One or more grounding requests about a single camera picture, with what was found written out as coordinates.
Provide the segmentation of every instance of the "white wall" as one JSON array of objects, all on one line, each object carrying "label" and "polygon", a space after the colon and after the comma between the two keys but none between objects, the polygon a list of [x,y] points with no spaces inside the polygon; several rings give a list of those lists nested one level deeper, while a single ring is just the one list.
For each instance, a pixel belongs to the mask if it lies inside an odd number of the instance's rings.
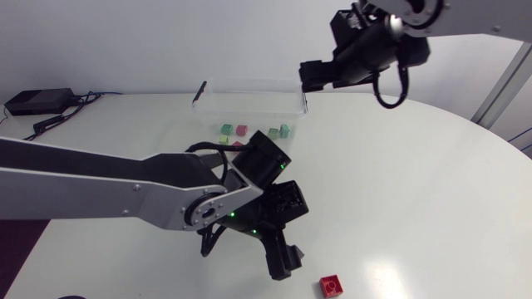
[{"label": "white wall", "polygon": [[[532,127],[532,77],[493,124],[491,131],[505,140],[510,140],[530,127]],[[512,144],[518,149],[532,144],[532,131],[512,141]],[[532,158],[532,148],[528,148],[525,154]]]},{"label": "white wall", "polygon": [[[195,91],[211,76],[298,78],[299,62],[331,59],[328,23],[349,6],[346,0],[3,0],[0,102],[24,89],[162,93]],[[520,46],[488,36],[430,42],[430,61],[411,70],[410,98],[465,118]],[[398,95],[395,69],[381,88]]]}]

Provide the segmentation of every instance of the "dark floor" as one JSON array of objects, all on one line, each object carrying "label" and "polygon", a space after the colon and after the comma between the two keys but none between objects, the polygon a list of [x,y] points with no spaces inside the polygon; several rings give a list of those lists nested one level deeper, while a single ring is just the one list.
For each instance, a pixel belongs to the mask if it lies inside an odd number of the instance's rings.
[{"label": "dark floor", "polygon": [[0,221],[0,298],[4,298],[50,220]]}]

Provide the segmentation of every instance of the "robotic arm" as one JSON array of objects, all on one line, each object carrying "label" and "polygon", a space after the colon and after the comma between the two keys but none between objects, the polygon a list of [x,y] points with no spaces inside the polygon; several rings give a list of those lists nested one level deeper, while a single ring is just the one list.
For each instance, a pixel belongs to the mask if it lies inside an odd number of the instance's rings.
[{"label": "robotic arm", "polygon": [[[331,21],[337,43],[329,62],[301,63],[303,91],[372,83],[385,108],[398,107],[408,92],[408,68],[425,63],[430,55],[426,37],[489,33],[532,40],[526,23],[532,2],[510,1],[502,7],[494,0],[360,0],[338,11]],[[395,104],[380,97],[381,71],[397,61],[402,92]]]},{"label": "robotic arm", "polygon": [[[301,267],[303,254],[286,244],[283,229],[308,208],[294,181],[273,184],[291,160],[259,131],[247,145],[204,142],[144,160],[4,138],[0,148],[0,219],[137,217],[197,231],[204,256],[232,228],[262,242],[272,279]],[[207,149],[219,153],[194,154]],[[239,154],[229,162],[225,151]],[[221,179],[212,172],[220,165]]]}]

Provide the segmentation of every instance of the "electrical cable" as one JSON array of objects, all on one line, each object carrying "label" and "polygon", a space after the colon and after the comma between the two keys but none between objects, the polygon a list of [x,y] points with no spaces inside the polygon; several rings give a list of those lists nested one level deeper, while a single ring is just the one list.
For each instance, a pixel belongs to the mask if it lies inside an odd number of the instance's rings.
[{"label": "electrical cable", "polygon": [[0,120],[0,125],[5,121],[5,120],[8,120],[9,117],[7,117],[7,114],[6,114],[6,106],[3,107],[3,115],[6,116],[4,117],[2,120]]},{"label": "electrical cable", "polygon": [[526,145],[524,148],[521,149],[521,151],[525,151],[525,150],[528,149],[529,147],[532,147],[532,144]]},{"label": "electrical cable", "polygon": [[528,130],[525,130],[523,133],[521,133],[521,134],[517,135],[516,137],[514,137],[514,138],[508,140],[508,142],[512,142],[512,141],[518,139],[520,136],[522,136],[523,134],[528,133],[528,132],[531,131],[531,130],[532,130],[532,128],[530,128],[530,129],[528,129]]},{"label": "electrical cable", "polygon": [[252,145],[217,145],[211,142],[199,142],[195,145],[191,145],[185,152],[193,153],[196,150],[218,150],[219,155],[222,158],[224,164],[224,170],[222,171],[222,178],[220,179],[222,183],[225,183],[225,178],[227,178],[227,172],[229,170],[229,162],[227,160],[227,155],[225,151],[245,151],[251,150]]},{"label": "electrical cable", "polygon": [[76,109],[71,114],[64,115],[64,119],[63,120],[61,120],[61,121],[57,122],[56,124],[53,124],[53,125],[45,128],[45,129],[43,129],[42,131],[36,132],[33,135],[29,135],[28,137],[24,138],[24,140],[33,141],[34,139],[36,139],[40,135],[48,132],[49,130],[51,130],[51,129],[59,126],[59,125],[64,124],[67,120],[71,119],[74,115],[79,113],[86,105],[89,105],[89,104],[93,103],[94,101],[96,101],[99,98],[101,98],[101,96],[103,96],[103,95],[104,95],[104,93],[101,93],[101,92],[89,91],[88,94],[81,96],[81,98],[85,97],[85,100],[82,103],[80,103],[80,105],[78,107],[76,107]]},{"label": "electrical cable", "polygon": [[89,91],[89,93],[87,93],[86,95],[80,96],[80,97],[92,96],[92,95],[101,95],[101,96],[103,96],[103,95],[123,95],[123,93],[114,92],[114,91],[98,91],[98,92]]},{"label": "electrical cable", "polygon": [[197,231],[201,235],[201,256],[207,257],[213,250],[214,245],[218,241],[219,236],[225,231],[226,227],[221,226],[213,233],[214,223],[211,223],[207,228],[202,228]]},{"label": "electrical cable", "polygon": [[408,68],[403,66],[397,66],[397,69],[399,70],[399,79],[401,80],[401,95],[399,96],[399,100],[395,104],[388,104],[381,98],[381,92],[379,91],[379,71],[374,71],[372,73],[373,77],[373,93],[375,94],[375,97],[377,98],[377,101],[379,104],[381,104],[384,108],[387,109],[393,109],[397,108],[402,102],[406,99],[406,96],[408,95]]}]

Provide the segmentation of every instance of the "black cable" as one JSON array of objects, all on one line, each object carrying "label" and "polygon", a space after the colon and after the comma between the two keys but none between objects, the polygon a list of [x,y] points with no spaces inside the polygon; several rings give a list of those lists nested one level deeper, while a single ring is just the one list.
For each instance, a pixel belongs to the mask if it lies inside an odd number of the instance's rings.
[{"label": "black cable", "polygon": [[399,70],[399,79],[401,80],[401,95],[399,96],[399,100],[395,104],[388,104],[381,98],[381,92],[379,91],[379,71],[375,71],[372,74],[373,92],[375,93],[375,97],[377,98],[379,104],[381,104],[384,108],[387,109],[393,109],[398,107],[400,104],[402,104],[403,101],[405,101],[406,96],[408,95],[408,68],[397,66],[397,69]]},{"label": "black cable", "polygon": [[222,161],[224,164],[224,170],[222,171],[222,178],[220,179],[222,183],[225,183],[225,178],[227,178],[227,172],[229,170],[229,162],[227,160],[227,155],[225,155],[225,151],[245,151],[245,150],[251,150],[253,148],[252,145],[217,145],[212,142],[199,142],[195,145],[191,145],[185,152],[187,153],[193,153],[196,150],[218,150],[219,155],[222,157]]},{"label": "black cable", "polygon": [[2,120],[0,120],[0,125],[7,119],[9,119],[9,117],[7,117],[7,114],[6,114],[6,106],[3,107],[3,115],[6,116],[4,117]]},{"label": "black cable", "polygon": [[212,142],[199,142],[195,145],[191,145],[186,152],[192,153],[196,150],[223,150],[223,151],[245,151],[251,150],[252,145],[217,145]]},{"label": "black cable", "polygon": [[198,234],[201,235],[201,256],[207,257],[213,250],[214,245],[218,241],[219,236],[225,231],[226,227],[221,226],[213,233],[214,223],[210,224],[207,228],[198,230]]},{"label": "black cable", "polygon": [[74,115],[79,113],[86,105],[89,105],[89,104],[93,103],[94,101],[98,100],[101,96],[102,96],[102,94],[92,93],[92,91],[89,91],[89,93],[85,96],[86,97],[85,100],[78,107],[76,107],[76,109],[71,114],[64,115],[64,119],[63,120],[61,120],[61,121],[57,122],[56,124],[53,124],[53,125],[45,128],[44,130],[42,130],[42,131],[40,131],[38,133],[35,133],[33,135],[30,135],[30,136],[24,138],[24,140],[33,141],[34,139],[36,139],[40,135],[48,132],[49,130],[51,130],[53,128],[56,128],[59,125],[64,124],[67,120],[71,119]]}]

